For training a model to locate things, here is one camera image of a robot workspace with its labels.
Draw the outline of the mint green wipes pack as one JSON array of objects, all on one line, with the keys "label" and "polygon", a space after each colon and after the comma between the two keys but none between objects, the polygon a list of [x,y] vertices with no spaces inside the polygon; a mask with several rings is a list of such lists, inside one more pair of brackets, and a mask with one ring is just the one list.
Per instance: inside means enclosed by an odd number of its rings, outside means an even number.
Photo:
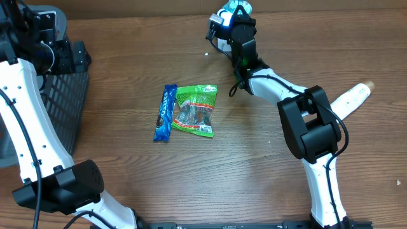
[{"label": "mint green wipes pack", "polygon": [[237,7],[241,5],[247,14],[252,13],[252,6],[248,1],[245,0],[229,0],[222,9],[234,13]]}]

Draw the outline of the green snack bag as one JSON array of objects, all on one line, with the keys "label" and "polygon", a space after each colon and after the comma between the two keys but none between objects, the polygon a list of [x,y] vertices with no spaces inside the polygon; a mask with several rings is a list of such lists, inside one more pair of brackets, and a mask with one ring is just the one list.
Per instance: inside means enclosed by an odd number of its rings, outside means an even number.
[{"label": "green snack bag", "polygon": [[180,111],[172,122],[172,128],[202,137],[214,137],[211,119],[216,97],[216,85],[179,87],[176,101]]}]

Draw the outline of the white bamboo print tube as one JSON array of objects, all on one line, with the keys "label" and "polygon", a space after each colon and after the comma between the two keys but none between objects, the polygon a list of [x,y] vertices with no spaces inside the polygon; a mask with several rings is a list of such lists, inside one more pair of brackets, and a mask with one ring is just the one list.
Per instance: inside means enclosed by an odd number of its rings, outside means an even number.
[{"label": "white bamboo print tube", "polygon": [[374,89],[372,81],[358,83],[333,101],[331,108],[340,120],[344,120],[365,102]]}]

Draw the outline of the blue Oreo cookie pack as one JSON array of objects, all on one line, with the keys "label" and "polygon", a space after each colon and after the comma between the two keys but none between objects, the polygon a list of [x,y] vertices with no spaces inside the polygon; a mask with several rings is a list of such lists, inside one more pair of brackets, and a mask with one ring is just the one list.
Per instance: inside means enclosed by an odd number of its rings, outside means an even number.
[{"label": "blue Oreo cookie pack", "polygon": [[154,142],[168,142],[172,128],[172,116],[176,102],[177,85],[165,85],[158,112]]}]

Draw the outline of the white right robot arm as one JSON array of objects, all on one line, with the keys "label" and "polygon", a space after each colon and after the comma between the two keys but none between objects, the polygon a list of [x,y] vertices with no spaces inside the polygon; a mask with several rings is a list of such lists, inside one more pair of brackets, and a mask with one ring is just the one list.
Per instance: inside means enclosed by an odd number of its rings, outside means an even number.
[{"label": "white right robot arm", "polygon": [[349,142],[342,119],[333,111],[320,86],[304,88],[279,76],[258,57],[256,21],[239,5],[233,12],[226,37],[237,79],[231,88],[269,99],[280,116],[284,139],[295,158],[301,160],[311,194],[314,228],[351,228],[341,200],[335,171],[337,157]]}]

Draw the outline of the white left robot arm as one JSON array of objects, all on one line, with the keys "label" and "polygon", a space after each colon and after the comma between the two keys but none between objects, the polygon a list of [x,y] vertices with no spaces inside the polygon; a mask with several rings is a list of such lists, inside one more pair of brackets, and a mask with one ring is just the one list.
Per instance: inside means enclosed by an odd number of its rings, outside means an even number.
[{"label": "white left robot arm", "polygon": [[94,161],[73,160],[92,59],[66,30],[56,7],[1,2],[1,118],[23,182],[13,198],[36,213],[85,218],[94,228],[144,228],[106,191]]}]

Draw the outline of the white barcode scanner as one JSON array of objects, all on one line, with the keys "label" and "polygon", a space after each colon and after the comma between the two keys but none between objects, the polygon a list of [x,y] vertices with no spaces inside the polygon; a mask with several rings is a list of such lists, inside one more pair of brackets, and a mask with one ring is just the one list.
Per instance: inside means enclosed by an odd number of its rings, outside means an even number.
[{"label": "white barcode scanner", "polygon": [[[220,10],[218,10],[217,15],[224,19],[223,25],[228,27],[233,13],[221,8]],[[228,53],[231,52],[231,46],[227,43],[227,40],[225,40],[225,39],[217,38],[217,47],[220,48],[224,52],[228,52]]]}]

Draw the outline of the dark grey plastic basket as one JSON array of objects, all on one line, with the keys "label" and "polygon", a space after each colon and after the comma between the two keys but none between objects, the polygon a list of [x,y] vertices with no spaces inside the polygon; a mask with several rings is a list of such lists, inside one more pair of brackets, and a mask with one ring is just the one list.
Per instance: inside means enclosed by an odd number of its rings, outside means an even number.
[{"label": "dark grey plastic basket", "polygon": [[85,106],[89,86],[88,67],[92,62],[82,41],[71,43],[67,35],[65,14],[55,6],[30,5],[29,8],[40,16],[40,21],[49,24],[54,21],[55,37],[50,38],[50,29],[42,28],[41,40],[56,46],[63,52],[70,48],[71,62],[58,75],[48,74],[37,77],[41,99],[54,127],[58,139],[72,155],[78,138],[81,113]]}]

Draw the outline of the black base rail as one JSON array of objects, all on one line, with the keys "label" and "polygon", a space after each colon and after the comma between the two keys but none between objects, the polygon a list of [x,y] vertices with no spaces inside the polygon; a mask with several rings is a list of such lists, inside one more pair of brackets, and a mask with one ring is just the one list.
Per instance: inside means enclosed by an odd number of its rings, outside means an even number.
[{"label": "black base rail", "polygon": [[141,228],[149,229],[311,229],[316,228],[310,221],[285,221],[282,223],[249,223],[249,224],[176,224],[151,223]]}]

